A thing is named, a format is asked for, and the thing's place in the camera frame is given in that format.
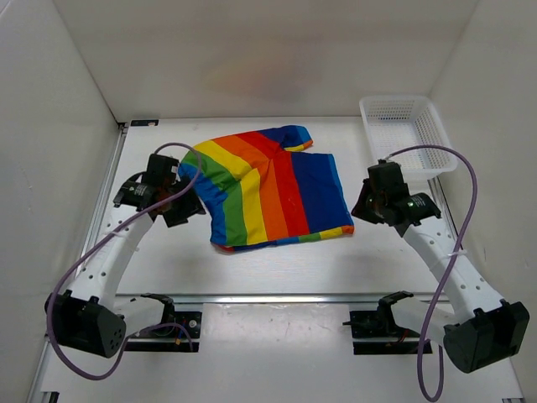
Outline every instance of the cable tie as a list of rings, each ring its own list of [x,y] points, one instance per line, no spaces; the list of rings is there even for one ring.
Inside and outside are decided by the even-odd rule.
[[[114,237],[127,239],[127,243],[130,243],[132,245],[131,240],[128,238],[127,234],[125,234],[125,233],[118,233],[116,231],[107,231],[107,232],[105,232],[105,234],[106,235],[112,234]],[[134,250],[134,252],[138,252],[140,250],[140,248],[138,246],[134,246],[133,250]]]
[[[451,252],[450,254],[447,254],[447,255],[445,255],[445,256],[442,256],[441,258],[439,258],[439,259],[436,261],[435,264],[433,264],[433,265],[431,266],[430,269],[433,270],[433,269],[434,269],[434,268],[435,268],[435,267],[436,267],[442,260],[444,260],[444,259],[447,259],[447,258],[451,259],[453,256],[460,256],[460,255],[463,255],[463,254],[467,254],[467,251],[466,251],[465,249],[459,249],[459,250],[457,250],[456,252]]]

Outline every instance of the white table surface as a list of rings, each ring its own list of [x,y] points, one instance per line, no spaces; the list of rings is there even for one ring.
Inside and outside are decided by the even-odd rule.
[[[109,206],[119,186],[144,170],[149,154],[163,143],[194,145],[227,134],[286,124],[308,128],[314,145],[306,152],[335,155],[347,207],[352,209],[367,177],[367,167],[374,163],[361,118],[171,119],[160,120],[154,127],[131,127]],[[165,152],[179,159],[185,154],[176,147]],[[437,284],[420,257],[388,226],[355,219],[353,236],[224,254],[209,242],[210,220],[208,214],[195,216],[186,225],[168,229],[159,219],[133,256],[119,294],[430,293]]]
[[[355,356],[347,305],[205,305],[199,353],[125,353],[112,377],[85,380],[51,348],[42,391],[59,403],[420,403],[416,356]],[[112,364],[65,348],[84,370]],[[433,393],[438,352],[426,355],[425,381]],[[501,403],[521,392],[509,360],[463,374],[446,360],[443,403]]]

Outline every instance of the orange stripe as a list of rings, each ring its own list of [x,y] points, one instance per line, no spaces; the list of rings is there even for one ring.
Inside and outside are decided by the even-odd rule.
[[[343,233],[354,233],[354,226],[353,225],[344,225],[341,227],[341,230]]]
[[[248,162],[253,169],[269,160],[264,153],[235,135],[220,137],[218,139],[213,139],[212,141],[220,145],[223,149],[229,151],[231,154]]]
[[[267,240],[288,238],[287,223],[285,221],[282,204],[279,200],[278,184],[276,183],[276,171],[272,161],[258,168],[261,177],[259,193],[261,196],[261,210]]]

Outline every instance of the green stripe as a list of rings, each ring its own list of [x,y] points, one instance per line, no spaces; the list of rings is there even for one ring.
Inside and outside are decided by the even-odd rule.
[[[218,164],[208,155],[201,154],[201,170],[203,175],[221,191],[227,193],[222,209],[226,221],[226,244],[227,246],[246,245],[248,233],[242,213],[242,189],[240,182],[233,178],[232,174],[222,165]],[[197,166],[196,156],[189,151],[181,161],[181,164]]]
[[[312,242],[321,239],[321,233],[308,233],[307,235],[300,235],[299,242]]]

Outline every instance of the white wall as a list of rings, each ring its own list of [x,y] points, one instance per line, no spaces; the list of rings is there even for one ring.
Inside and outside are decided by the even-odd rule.
[[[454,146],[475,165],[478,205],[467,240],[474,261],[533,314],[514,365],[537,401],[537,2],[481,0],[432,92]],[[456,221],[470,200],[463,168],[442,178]]]
[[[55,0],[117,119],[356,116],[432,88],[477,0]]]
[[[18,403],[117,126],[50,0],[0,0],[0,11],[0,400]]]

